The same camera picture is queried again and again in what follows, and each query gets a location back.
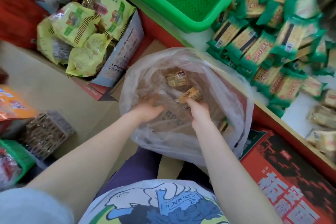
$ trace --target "graphic print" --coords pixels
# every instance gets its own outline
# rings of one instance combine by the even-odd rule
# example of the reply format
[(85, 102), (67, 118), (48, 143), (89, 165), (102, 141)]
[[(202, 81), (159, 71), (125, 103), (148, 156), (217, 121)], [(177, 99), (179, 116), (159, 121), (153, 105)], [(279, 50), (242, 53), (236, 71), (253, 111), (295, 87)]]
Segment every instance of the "graphic print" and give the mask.
[(90, 224), (222, 224), (229, 223), (209, 198), (195, 188), (163, 183), (132, 188), (111, 196)]

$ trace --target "red box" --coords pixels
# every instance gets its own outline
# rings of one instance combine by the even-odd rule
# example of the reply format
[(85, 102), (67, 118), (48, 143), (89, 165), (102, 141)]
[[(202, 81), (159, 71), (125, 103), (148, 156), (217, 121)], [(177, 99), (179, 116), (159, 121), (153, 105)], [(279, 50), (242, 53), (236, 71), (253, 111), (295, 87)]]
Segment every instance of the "red box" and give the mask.
[(254, 127), (242, 165), (284, 223), (336, 223), (336, 189), (279, 135)]

